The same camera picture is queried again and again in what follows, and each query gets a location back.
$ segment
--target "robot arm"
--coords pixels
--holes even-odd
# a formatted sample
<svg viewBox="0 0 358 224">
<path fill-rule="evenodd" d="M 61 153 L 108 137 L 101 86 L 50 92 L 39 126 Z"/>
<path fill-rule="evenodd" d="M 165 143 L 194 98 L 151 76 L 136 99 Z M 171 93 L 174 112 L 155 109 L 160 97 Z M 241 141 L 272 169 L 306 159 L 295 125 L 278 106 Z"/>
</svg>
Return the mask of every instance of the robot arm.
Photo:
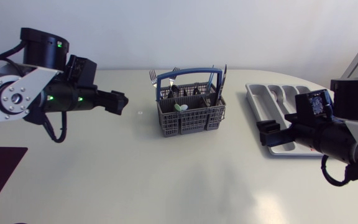
<svg viewBox="0 0 358 224">
<path fill-rule="evenodd" d="M 67 111 L 91 110 L 103 106 L 121 115 L 128 99 L 123 93 L 98 90 L 93 84 L 96 64 L 71 55 L 69 43 L 56 35 L 22 28 L 22 42 L 0 55 L 8 62 L 0 68 L 0 121 L 24 118 L 42 124 L 55 142 L 65 138 Z M 24 48 L 24 64 L 7 57 Z M 46 113 L 62 112 L 62 135 L 56 138 Z"/>
</svg>

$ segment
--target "cutlery tray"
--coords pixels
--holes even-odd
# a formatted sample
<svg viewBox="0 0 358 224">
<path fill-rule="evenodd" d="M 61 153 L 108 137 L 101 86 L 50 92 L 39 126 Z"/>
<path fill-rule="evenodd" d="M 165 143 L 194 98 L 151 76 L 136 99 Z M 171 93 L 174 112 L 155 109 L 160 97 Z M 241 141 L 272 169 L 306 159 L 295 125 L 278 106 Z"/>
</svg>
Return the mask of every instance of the cutlery tray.
<svg viewBox="0 0 358 224">
<path fill-rule="evenodd" d="M 167 98 L 170 87 L 161 88 L 163 99 L 157 101 L 158 117 L 163 135 L 165 137 L 180 134 L 191 134 L 199 131 L 209 131 L 219 128 L 220 122 L 224 119 L 226 103 L 220 98 L 217 105 L 216 87 L 211 85 L 211 105 L 205 102 L 205 91 L 208 83 L 194 83 L 178 85 L 179 97 Z M 198 88 L 201 94 L 193 95 L 193 90 Z M 176 111 L 175 102 L 179 105 L 186 104 L 188 109 Z"/>
<path fill-rule="evenodd" d="M 281 129 L 289 128 L 291 123 L 284 115 L 296 113 L 295 95 L 308 93 L 310 89 L 301 85 L 246 84 L 247 99 L 257 121 L 275 120 Z M 273 155 L 321 156 L 314 149 L 295 142 L 269 147 Z"/>
</svg>

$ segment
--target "white wall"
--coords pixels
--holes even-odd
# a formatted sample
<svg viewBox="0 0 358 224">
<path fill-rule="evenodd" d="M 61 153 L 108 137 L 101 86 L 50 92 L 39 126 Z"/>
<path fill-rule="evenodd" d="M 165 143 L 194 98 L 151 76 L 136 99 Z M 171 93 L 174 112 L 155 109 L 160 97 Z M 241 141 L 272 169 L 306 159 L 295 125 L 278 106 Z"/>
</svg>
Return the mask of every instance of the white wall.
<svg viewBox="0 0 358 224">
<path fill-rule="evenodd" d="M 358 0 L 0 0 L 0 53 L 21 27 L 66 38 L 99 69 L 227 63 L 329 86 L 358 51 Z"/>
</svg>

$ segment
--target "knife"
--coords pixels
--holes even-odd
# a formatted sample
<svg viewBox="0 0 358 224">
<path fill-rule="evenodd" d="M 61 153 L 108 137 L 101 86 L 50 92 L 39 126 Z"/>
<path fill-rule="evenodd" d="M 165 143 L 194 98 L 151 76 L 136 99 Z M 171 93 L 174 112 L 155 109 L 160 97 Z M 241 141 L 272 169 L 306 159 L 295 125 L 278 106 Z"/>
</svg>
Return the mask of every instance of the knife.
<svg viewBox="0 0 358 224">
<path fill-rule="evenodd" d="M 221 85 L 221 87 L 219 88 L 219 92 L 218 92 L 218 95 L 217 95 L 216 101 L 215 101 L 215 106 L 218 105 L 219 100 L 220 100 L 221 97 L 222 97 L 222 90 L 223 90 L 224 81 L 225 81 L 225 79 L 226 79 L 226 72 L 227 72 L 227 65 L 224 66 L 224 73 L 223 73 L 222 85 Z"/>
</svg>

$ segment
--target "cutlery basket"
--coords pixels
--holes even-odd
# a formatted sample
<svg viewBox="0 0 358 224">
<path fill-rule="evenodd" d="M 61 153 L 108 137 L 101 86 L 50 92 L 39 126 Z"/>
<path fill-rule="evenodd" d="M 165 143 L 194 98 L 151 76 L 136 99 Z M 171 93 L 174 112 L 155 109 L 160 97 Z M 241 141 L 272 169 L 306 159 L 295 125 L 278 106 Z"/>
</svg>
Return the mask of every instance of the cutlery basket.
<svg viewBox="0 0 358 224">
<path fill-rule="evenodd" d="M 163 77 L 164 75 L 166 75 L 166 73 L 159 75 L 157 78 L 160 78 L 160 76 Z M 220 86 L 221 82 L 219 82 L 219 78 L 221 78 L 221 76 L 218 75 L 217 85 Z M 169 86 L 163 88 L 157 87 L 158 120 L 165 137 L 175 136 L 178 133 L 191 134 L 219 128 L 220 122 L 224 119 L 226 103 L 222 97 L 219 97 L 218 99 L 218 92 L 216 89 L 219 88 L 211 85 L 209 93 L 211 103 L 210 106 L 207 106 L 207 86 L 208 82 L 178 85 L 177 87 L 180 90 L 179 95 L 174 98 L 168 98 L 170 91 Z M 200 94 L 193 94 L 195 88 L 199 90 Z M 175 103 L 178 103 L 179 105 L 187 105 L 188 109 L 185 111 L 176 111 L 174 108 Z"/>
</svg>

